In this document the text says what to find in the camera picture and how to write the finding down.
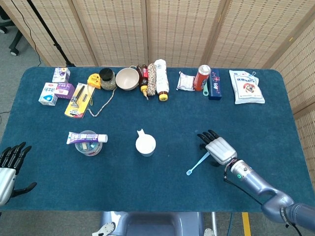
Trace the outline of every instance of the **brown bottle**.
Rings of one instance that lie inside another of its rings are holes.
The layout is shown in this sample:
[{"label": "brown bottle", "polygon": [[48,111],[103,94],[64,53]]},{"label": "brown bottle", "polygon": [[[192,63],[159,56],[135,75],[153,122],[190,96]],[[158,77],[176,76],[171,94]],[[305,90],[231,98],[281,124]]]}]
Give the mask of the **brown bottle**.
[{"label": "brown bottle", "polygon": [[140,64],[137,66],[137,71],[139,74],[139,86],[143,95],[148,99],[148,67],[145,64]]}]

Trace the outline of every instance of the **office chair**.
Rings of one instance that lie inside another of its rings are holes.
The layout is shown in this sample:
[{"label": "office chair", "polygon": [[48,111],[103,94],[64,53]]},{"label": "office chair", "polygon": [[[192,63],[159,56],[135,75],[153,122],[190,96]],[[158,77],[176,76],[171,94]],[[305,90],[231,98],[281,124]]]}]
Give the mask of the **office chair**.
[{"label": "office chair", "polygon": [[[0,17],[3,20],[9,20],[9,16],[6,14],[6,12],[3,10],[3,8],[0,6]],[[15,24],[12,21],[6,21],[0,23],[0,33],[7,33],[8,30],[6,27],[8,26],[15,26]],[[10,53],[13,56],[17,56],[19,54],[19,50],[16,49],[16,45],[19,43],[20,39],[22,38],[22,33],[18,30],[18,32],[15,35],[15,38],[11,45],[9,46],[9,49],[11,49]]]}]

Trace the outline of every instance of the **gray carpet floor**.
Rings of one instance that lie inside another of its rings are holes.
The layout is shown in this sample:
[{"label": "gray carpet floor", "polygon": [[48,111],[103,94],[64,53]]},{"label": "gray carpet floor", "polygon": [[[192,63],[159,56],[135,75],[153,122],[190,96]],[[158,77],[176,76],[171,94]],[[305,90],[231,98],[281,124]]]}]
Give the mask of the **gray carpet floor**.
[{"label": "gray carpet floor", "polygon": [[[0,113],[11,110],[11,106],[26,69],[38,65],[36,52],[22,37],[17,49],[17,57],[9,53],[17,29],[9,27],[7,34],[0,34]],[[0,141],[5,130],[9,114],[2,114]],[[90,236],[99,228],[100,212],[87,211],[3,211],[0,217],[0,236]],[[205,214],[205,225],[211,228],[210,214]],[[225,236],[229,225],[230,213],[217,213],[219,236]],[[262,213],[251,213],[252,236],[298,236],[297,232],[282,224],[270,222]],[[315,235],[300,227],[303,236]],[[231,236],[243,236],[241,213],[235,213],[232,221]]]}]

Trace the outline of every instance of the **white box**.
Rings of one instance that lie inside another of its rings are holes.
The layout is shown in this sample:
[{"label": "white box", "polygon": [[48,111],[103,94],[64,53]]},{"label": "white box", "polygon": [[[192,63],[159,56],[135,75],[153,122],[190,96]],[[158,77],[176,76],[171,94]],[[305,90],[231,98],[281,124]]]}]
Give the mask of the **white box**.
[{"label": "white box", "polygon": [[55,95],[57,85],[56,83],[45,83],[38,101],[43,105],[55,106],[58,99]]},{"label": "white box", "polygon": [[53,83],[68,83],[70,77],[70,70],[67,67],[55,68]]}]

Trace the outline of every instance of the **white bottle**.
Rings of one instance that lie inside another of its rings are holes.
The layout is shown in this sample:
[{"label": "white bottle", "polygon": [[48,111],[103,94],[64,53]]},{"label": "white bottle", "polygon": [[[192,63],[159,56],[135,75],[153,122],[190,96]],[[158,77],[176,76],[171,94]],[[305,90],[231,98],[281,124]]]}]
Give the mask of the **white bottle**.
[{"label": "white bottle", "polygon": [[166,61],[158,59],[154,62],[157,66],[157,93],[160,101],[167,101],[169,85],[166,75]]}]

